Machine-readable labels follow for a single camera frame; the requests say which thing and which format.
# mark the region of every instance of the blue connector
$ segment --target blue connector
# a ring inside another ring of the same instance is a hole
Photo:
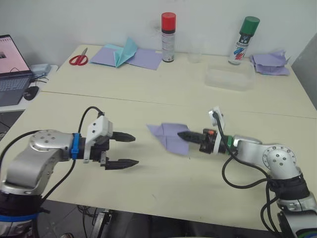
[[[71,148],[71,158],[73,160],[77,159],[78,153],[79,153],[79,138],[80,138],[80,133],[74,133],[74,140],[73,140],[73,147]]]

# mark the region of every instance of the robotic arm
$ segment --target robotic arm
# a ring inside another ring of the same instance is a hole
[[[110,161],[106,156],[109,140],[130,142],[135,137],[113,132],[112,123],[99,117],[89,125],[87,138],[79,133],[40,130],[34,133],[26,149],[9,165],[0,184],[0,236],[24,237],[31,222],[41,212],[44,192],[58,162],[83,159],[99,162],[105,170],[131,167],[138,161]]]
[[[317,203],[308,190],[301,169],[296,165],[294,152],[280,144],[262,144],[261,141],[245,136],[221,135],[224,120],[219,108],[209,112],[215,130],[204,129],[203,134],[184,131],[178,135],[186,141],[200,144],[204,153],[238,152],[241,162],[266,168],[269,172],[270,190],[277,194],[277,214],[284,238],[317,237]]]

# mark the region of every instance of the laptop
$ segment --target laptop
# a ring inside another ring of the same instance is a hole
[[[0,107],[19,104],[32,77],[11,36],[0,36]]]

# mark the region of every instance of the black cable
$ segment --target black cable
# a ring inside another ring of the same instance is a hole
[[[80,123],[79,123],[79,128],[78,128],[78,133],[80,133],[80,131],[81,131],[81,127],[82,127],[82,125],[83,125],[83,121],[84,121],[84,118],[85,118],[87,112],[88,112],[89,110],[91,110],[91,109],[95,109],[95,110],[98,111],[98,113],[104,115],[104,113],[103,113],[99,108],[94,107],[94,106],[88,107],[88,108],[84,111],[83,116],[81,117],[81,120],[80,120]]]
[[[1,153],[1,155],[0,155],[0,169],[1,169],[1,164],[2,164],[2,161],[3,161],[4,155],[6,154],[6,152],[8,151],[8,149],[9,149],[15,142],[17,142],[19,139],[22,139],[23,137],[28,136],[28,135],[32,135],[32,134],[34,134],[35,132],[38,132],[38,130],[29,131],[29,132],[27,132],[27,133],[24,133],[24,134],[18,136],[17,138],[15,138],[13,141],[11,141],[11,142],[4,148],[4,150],[2,151],[2,153]]]
[[[80,132],[80,130],[81,130],[81,126],[82,126],[82,124],[83,124],[83,120],[84,120],[84,118],[85,118],[85,115],[87,114],[87,112],[88,112],[90,109],[96,109],[98,112],[103,113],[103,112],[102,112],[99,108],[97,108],[97,107],[93,107],[93,106],[88,107],[88,108],[85,110],[85,112],[84,112],[84,114],[83,114],[83,116],[82,116],[82,118],[81,118],[81,120],[80,120],[80,124],[79,124],[79,128],[78,128],[78,131],[79,131],[79,132]],[[55,186],[52,187],[51,190],[42,198],[42,200],[41,200],[41,205],[45,202],[45,200],[48,198],[48,196],[50,196],[50,195],[54,192],[54,190],[55,190],[58,186],[60,186],[62,182],[65,181],[65,179],[67,179],[67,177],[68,177],[68,176],[70,175],[70,173],[73,171],[73,169],[74,169],[74,167],[75,167],[75,164],[76,164],[76,160],[73,160],[73,163],[72,163],[72,165],[71,165],[69,171],[67,172],[67,174],[66,174],[57,184],[55,184]]]
[[[231,161],[232,159],[233,159],[233,158],[230,157],[230,158],[224,163],[224,165],[223,165],[223,167],[222,167],[222,178],[223,178],[223,180],[224,180],[229,186],[234,187],[234,188],[238,188],[238,189],[247,189],[247,188],[251,188],[251,187],[257,186],[257,185],[259,185],[260,183],[267,181],[266,178],[263,178],[263,179],[260,179],[260,180],[258,180],[258,181],[256,181],[256,182],[254,182],[254,183],[251,183],[251,184],[249,184],[249,185],[235,185],[235,184],[229,182],[229,180],[226,178],[225,170],[226,170],[227,165],[230,163],[230,161]]]
[[[2,121],[0,121],[0,123],[6,127],[8,127],[9,129],[11,128],[11,126],[8,126],[7,124],[3,123]]]
[[[45,81],[41,81],[41,80],[35,80],[35,83],[36,83],[36,82],[47,83],[47,82],[45,82]]]
[[[14,69],[16,69],[17,71],[20,71],[20,70],[18,70],[16,67],[14,67],[14,68],[12,68],[12,69],[10,70],[10,73],[11,73],[12,70],[14,70]]]
[[[46,77],[39,77],[38,79],[41,79],[41,78],[44,78],[44,79],[47,79],[47,80],[49,80],[48,78],[46,78]]]
[[[92,225],[92,226],[94,226],[95,223],[96,223],[96,222],[95,222],[95,218],[97,218],[97,209],[98,209],[98,207],[96,207],[96,208],[95,208],[95,211],[94,211],[94,217],[93,217],[93,220],[92,220],[92,222],[91,222],[91,225]]]
[[[275,196],[275,198],[273,198],[272,200],[269,200],[266,204],[264,204],[264,206],[261,208],[260,211],[260,217],[261,217],[261,221],[263,223],[263,225],[265,226],[265,228],[272,233],[272,235],[274,235],[275,237],[280,237],[280,234],[278,232],[273,231],[268,224],[266,223],[265,219],[264,219],[264,211],[265,209],[267,209],[272,203],[276,202],[278,200],[278,196]]]
[[[37,218],[32,220],[32,236],[33,238],[40,238]]]
[[[277,228],[276,228],[276,226],[275,226],[275,224],[274,224],[274,222],[273,222],[272,215],[271,215],[271,210],[270,210],[270,205],[271,205],[272,203],[274,203],[275,201],[278,200],[278,196],[276,195],[275,198],[272,199],[272,200],[270,200],[270,198],[269,198],[269,183],[268,183],[269,176],[268,176],[268,174],[267,174],[263,169],[261,169],[260,167],[255,166],[255,165],[252,165],[252,164],[249,164],[249,163],[244,162],[244,161],[241,161],[241,160],[239,160],[239,159],[236,157],[237,153],[236,153],[236,152],[233,153],[233,152],[231,151],[231,149],[229,148],[229,146],[227,145],[226,141],[225,141],[225,136],[224,136],[224,133],[223,133],[223,130],[222,130],[222,127],[221,127],[221,123],[220,123],[220,119],[219,119],[218,113],[214,112],[214,113],[212,114],[212,116],[213,116],[213,117],[216,119],[216,121],[217,121],[218,130],[219,130],[219,133],[220,133],[220,135],[221,135],[221,140],[223,141],[223,143],[224,143],[224,145],[225,145],[225,147],[226,147],[226,150],[227,150],[227,151],[229,152],[229,154],[231,155],[231,157],[224,163],[224,165],[223,165],[223,167],[222,167],[222,178],[223,178],[223,180],[224,180],[228,185],[230,185],[230,186],[232,186],[232,187],[235,187],[235,188],[240,188],[240,189],[246,189],[246,188],[254,187],[254,186],[256,186],[256,185],[258,185],[258,184],[260,184],[260,183],[262,183],[262,182],[264,182],[264,181],[267,181],[266,188],[265,188],[266,204],[262,207],[262,209],[261,209],[261,211],[260,211],[260,217],[261,217],[261,221],[262,221],[263,225],[265,226],[265,228],[266,228],[270,233],[272,233],[274,236],[280,238],[281,235],[279,234],[279,232],[278,232],[278,230],[277,230]],[[230,182],[227,180],[227,178],[225,177],[225,169],[226,169],[226,166],[229,164],[229,162],[230,162],[232,159],[236,160],[236,161],[237,161],[238,163],[240,163],[240,164],[243,164],[243,165],[246,165],[246,166],[249,166],[249,167],[252,167],[252,168],[255,168],[255,169],[261,171],[261,172],[265,175],[266,178],[260,179],[260,180],[258,180],[258,181],[256,181],[256,182],[252,183],[252,184],[245,185],[245,186],[239,186],[239,185],[235,185],[235,184],[230,183]],[[264,211],[265,211],[265,209],[267,209],[267,216],[268,216],[268,219],[269,219],[270,224],[272,225],[274,231],[268,226],[268,224],[266,223],[266,221],[265,221],[265,219],[264,219]]]
[[[67,179],[67,177],[68,177],[68,176],[70,175],[70,173],[73,171],[73,169],[74,169],[74,167],[75,167],[75,164],[76,164],[76,160],[73,160],[73,163],[71,164],[71,167],[70,167],[69,171],[67,172],[67,174],[66,174],[57,184],[55,184],[55,186],[52,187],[51,190],[42,198],[40,205],[42,205],[42,204],[45,202],[45,200],[48,198],[48,196],[50,196],[51,193],[54,192],[54,190],[55,190],[58,186],[60,186],[60,184],[61,184],[62,182],[65,181],[65,179]]]
[[[86,226],[85,226],[85,214],[83,213],[83,227],[84,227],[84,232],[85,232],[85,238],[88,238],[87,232],[86,232]]]
[[[275,233],[279,234],[278,229],[276,228],[276,226],[273,222],[273,219],[272,219],[272,215],[271,215],[271,204],[270,204],[270,197],[269,197],[269,183],[266,184],[265,194],[266,194],[266,209],[267,209],[268,220],[269,220],[273,230],[275,231]]]
[[[230,149],[229,146],[227,145],[227,141],[225,140],[225,135],[224,135],[224,133],[223,133],[223,131],[222,131],[222,127],[221,127],[221,123],[220,123],[220,119],[219,119],[218,113],[213,112],[212,116],[213,116],[213,118],[215,118],[216,121],[217,121],[218,130],[219,130],[219,133],[220,133],[220,135],[221,135],[221,140],[222,140],[224,146],[226,147],[226,150],[227,150],[227,151],[229,152],[229,154],[232,156],[232,158],[233,158],[234,160],[236,160],[238,163],[242,164],[242,165],[246,165],[246,166],[249,166],[249,167],[252,167],[252,168],[255,168],[255,169],[261,171],[261,173],[264,174],[266,178],[269,178],[268,174],[267,174],[263,169],[261,169],[260,167],[258,167],[258,166],[256,166],[256,165],[253,165],[253,164],[244,162],[244,161],[242,161],[242,160],[239,160],[239,159],[232,153],[231,149]]]
[[[90,208],[91,207],[89,206],[77,205],[77,209],[80,213],[85,214],[88,217],[96,218],[98,215],[95,213],[94,214],[90,213],[89,211]]]

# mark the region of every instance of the purple paper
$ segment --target purple paper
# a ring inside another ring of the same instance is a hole
[[[256,64],[256,63],[254,62],[253,56],[250,56],[250,61],[251,61],[252,64]]]
[[[156,53],[155,50],[138,49],[134,57],[126,62],[135,66],[157,70],[162,60],[162,54]]]
[[[161,125],[147,125],[147,127],[167,151],[180,155],[188,155],[188,143],[177,135],[179,132],[188,131],[187,125],[162,123]]]
[[[256,71],[262,74],[269,75],[289,75],[289,69],[284,66],[281,67],[272,67],[272,66],[263,66],[260,64],[256,64]]]
[[[253,55],[255,64],[264,66],[284,66],[287,64],[285,51],[278,51],[265,55]]]
[[[114,55],[116,49],[102,47],[94,57],[91,58],[90,63],[100,63],[115,67]]]

